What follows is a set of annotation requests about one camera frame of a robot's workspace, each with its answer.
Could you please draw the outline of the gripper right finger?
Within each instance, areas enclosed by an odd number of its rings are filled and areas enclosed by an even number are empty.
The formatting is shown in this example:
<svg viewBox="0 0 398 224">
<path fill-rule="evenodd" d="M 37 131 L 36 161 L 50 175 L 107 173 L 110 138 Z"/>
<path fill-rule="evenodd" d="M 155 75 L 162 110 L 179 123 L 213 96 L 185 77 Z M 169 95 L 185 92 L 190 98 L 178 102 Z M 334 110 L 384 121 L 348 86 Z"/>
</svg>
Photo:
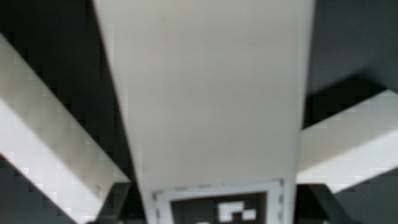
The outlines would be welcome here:
<svg viewBox="0 0 398 224">
<path fill-rule="evenodd" d="M 297 185 L 295 224 L 355 224 L 325 184 Z"/>
</svg>

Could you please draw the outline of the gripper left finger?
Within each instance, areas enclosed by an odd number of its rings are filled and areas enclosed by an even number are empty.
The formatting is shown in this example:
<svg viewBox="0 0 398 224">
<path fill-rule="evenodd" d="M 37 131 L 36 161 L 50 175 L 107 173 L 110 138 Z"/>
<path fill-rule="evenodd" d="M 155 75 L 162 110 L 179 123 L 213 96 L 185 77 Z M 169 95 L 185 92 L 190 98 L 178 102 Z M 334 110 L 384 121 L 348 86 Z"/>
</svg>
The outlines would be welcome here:
<svg viewBox="0 0 398 224">
<path fill-rule="evenodd" d="M 119 224 L 130 188 L 130 183 L 112 185 L 96 220 L 87 224 Z"/>
</svg>

